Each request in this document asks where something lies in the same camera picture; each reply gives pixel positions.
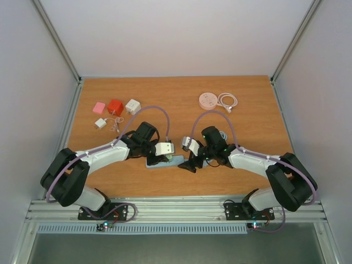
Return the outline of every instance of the wooden board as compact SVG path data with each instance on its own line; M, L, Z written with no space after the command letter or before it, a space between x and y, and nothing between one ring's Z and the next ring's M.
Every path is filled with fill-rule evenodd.
M102 130L94 127L99 117L109 117L107 110L98 115L92 109L96 102L108 104L115 98L126 104L133 98L142 107L158 105L167 111L171 123L169 137L176 154L188 158L189 153L181 150L180 142L183 136L190 135L195 119L204 112L198 97L206 91L216 95L230 92L237 97L238 105L227 116L240 145L270 155L292 151L267 76L86 79L68 146L73 151L87 150L113 140L118 134L109 130L112 120ZM226 112L222 107L216 110ZM125 121L120 125L121 130L131 116L124 111L122 117ZM136 129L143 121L154 125L164 140L166 118L161 111L151 109L141 113L129 130ZM229 137L228 143L233 143L227 122L216 114L199 121L195 138L201 139L201 130L210 125L223 130ZM267 187L268 181L257 174L224 166L198 169L195 174L177 167L147 169L145 159L139 158L106 166L92 173L87 184L110 197L121 197L247 194L255 188Z

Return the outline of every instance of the robotic arm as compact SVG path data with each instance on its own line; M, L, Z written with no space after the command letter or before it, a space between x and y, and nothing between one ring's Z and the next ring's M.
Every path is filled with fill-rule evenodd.
M193 173L197 168L202 168L204 160L216 160L220 165L229 168L245 169L254 172L270 182L271 187L267 189L255 189L250 192L242 201L242 210L248 219L270 207L283 206L289 211L296 211L311 195L312 190L305 179L296 170L292 170L283 164L301 171L314 189L317 184L309 175L305 167L292 153L283 156L269 156L258 152L248 151L243 147L236 147L235 144L228 145L221 137L219 130L209 126L202 131L206 146L197 140L184 137L182 141L183 150L190 150L189 160L178 167Z
M154 134L158 138L151 140ZM174 153L171 142L159 142L157 129L147 122L141 123L136 131L124 134L121 139L85 151L73 152L69 148L61 150L41 179L41 185L49 191L58 174L75 161L56 182L51 195L62 205L76 204L104 216L111 208L110 199L97 189L85 186L86 178L94 171L111 163L129 158L146 157L148 165L168 161L167 155Z

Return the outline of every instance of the white wall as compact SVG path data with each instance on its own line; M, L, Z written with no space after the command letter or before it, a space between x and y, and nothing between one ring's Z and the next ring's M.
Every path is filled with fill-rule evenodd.
M81 76L272 75L311 0L42 0Z
M74 78L29 0L0 7L0 263L53 159Z
M299 158L316 179L344 263L352 263L352 1L323 1L277 81Z

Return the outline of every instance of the white charger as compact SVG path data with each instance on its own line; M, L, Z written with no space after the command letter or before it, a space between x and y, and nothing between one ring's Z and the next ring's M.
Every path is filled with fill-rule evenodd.
M127 104L126 104L126 111L127 113L134 115L141 109L141 104L140 102L131 99Z
M106 121L102 118L99 118L94 124L97 129L102 129L103 127L106 126Z

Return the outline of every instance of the red power adapter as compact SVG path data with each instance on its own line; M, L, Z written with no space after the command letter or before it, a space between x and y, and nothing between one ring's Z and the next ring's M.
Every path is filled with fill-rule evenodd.
M113 99L106 108L110 114L119 117L123 111L123 104L120 101Z

